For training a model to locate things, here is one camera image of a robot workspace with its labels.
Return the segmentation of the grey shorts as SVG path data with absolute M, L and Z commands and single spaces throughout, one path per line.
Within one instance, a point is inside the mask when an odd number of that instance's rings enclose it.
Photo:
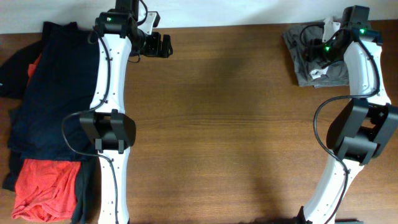
M 298 86 L 323 88 L 349 84 L 348 70 L 341 60 L 328 60 L 322 49 L 314 45 L 323 43 L 323 26 L 294 25 L 282 33 L 292 58 Z

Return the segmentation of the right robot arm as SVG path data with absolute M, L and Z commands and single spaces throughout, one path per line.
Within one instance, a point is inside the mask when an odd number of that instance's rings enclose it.
M 304 59 L 320 60 L 323 68 L 344 62 L 348 69 L 349 101 L 331 123 L 321 147 L 328 160 L 311 199 L 292 223 L 336 223 L 336 213 L 354 178 L 378 157 L 397 129 L 397 107 L 382 79 L 382 35 L 371 28 L 369 8 L 350 6 L 341 22 L 325 19 L 321 39 L 303 40 Z

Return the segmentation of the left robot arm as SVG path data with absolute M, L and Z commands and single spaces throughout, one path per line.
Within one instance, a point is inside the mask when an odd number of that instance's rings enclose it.
M 101 166 L 99 223 L 129 223 L 126 199 L 128 157 L 136 140 L 136 124 L 126 115 L 124 84 L 131 57 L 168 58 L 171 38 L 153 29 L 160 15 L 143 1 L 117 0 L 95 21 L 99 40 L 96 89 L 80 124 L 95 147 Z

